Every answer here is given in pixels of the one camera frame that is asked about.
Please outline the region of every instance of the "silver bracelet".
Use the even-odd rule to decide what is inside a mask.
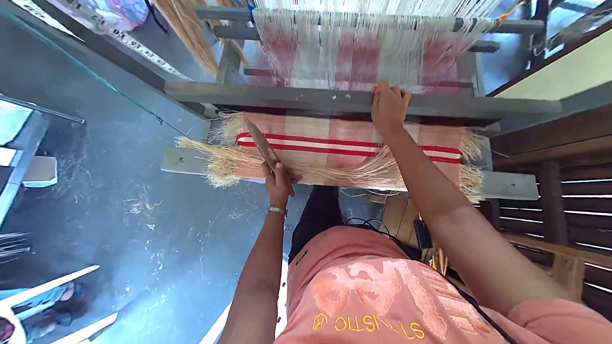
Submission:
[[[283,209],[283,208],[279,208],[275,206],[269,206],[268,211],[278,212],[279,214],[283,214],[285,217],[287,217],[287,209]]]

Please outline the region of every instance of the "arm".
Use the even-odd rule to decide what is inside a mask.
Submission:
[[[267,165],[266,188],[270,205],[286,209],[291,181],[285,168],[278,163],[275,174]],[[285,216],[269,211],[257,241],[244,264],[234,301],[229,308],[219,344],[272,343],[277,319],[277,299],[280,269],[283,260],[283,227]]]
[[[514,249],[431,162],[403,128],[408,92],[386,82],[375,89],[372,120],[390,147],[410,198],[433,239],[478,302],[502,314],[533,299],[569,295]]]

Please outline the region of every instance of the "yellow wall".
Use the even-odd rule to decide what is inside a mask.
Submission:
[[[519,81],[496,97],[559,100],[611,80],[612,30]]]

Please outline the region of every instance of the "person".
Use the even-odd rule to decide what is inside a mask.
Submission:
[[[4,289],[0,290],[0,300],[4,300],[13,295],[19,294],[30,288]],[[40,338],[47,333],[53,331],[58,325],[68,326],[72,320],[70,312],[66,309],[52,309],[57,302],[65,302],[73,299],[76,294],[80,293],[81,285],[74,282],[68,282],[64,285],[57,286],[44,293],[36,295],[28,300],[14,305],[13,308],[28,309],[22,312],[13,313],[13,310],[6,307],[0,307],[1,320],[8,321],[12,327],[10,334],[6,339],[10,338],[10,343],[32,343],[35,339]]]
[[[266,166],[269,211],[238,280],[220,344],[610,343],[612,324],[570,301],[429,161],[403,128],[410,93],[375,87],[371,117],[433,240],[475,307],[387,236],[343,226],[338,194],[313,188],[289,254],[287,325],[274,338],[291,172]]]

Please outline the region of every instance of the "woven fabric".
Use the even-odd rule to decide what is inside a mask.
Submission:
[[[349,170],[368,162],[381,150],[380,135],[372,122],[320,119],[297,116],[245,113],[264,134],[280,160],[288,167],[305,165],[315,168]],[[461,140],[464,127],[404,124],[415,142],[436,166],[456,185],[461,167]],[[241,151],[258,154],[244,120],[236,137]],[[261,170],[242,163],[236,165],[236,176],[241,179],[264,179]],[[399,175],[389,176],[387,185],[368,185],[373,189],[405,190]],[[331,182],[322,176],[303,175],[301,183],[313,185],[356,186],[351,176]]]

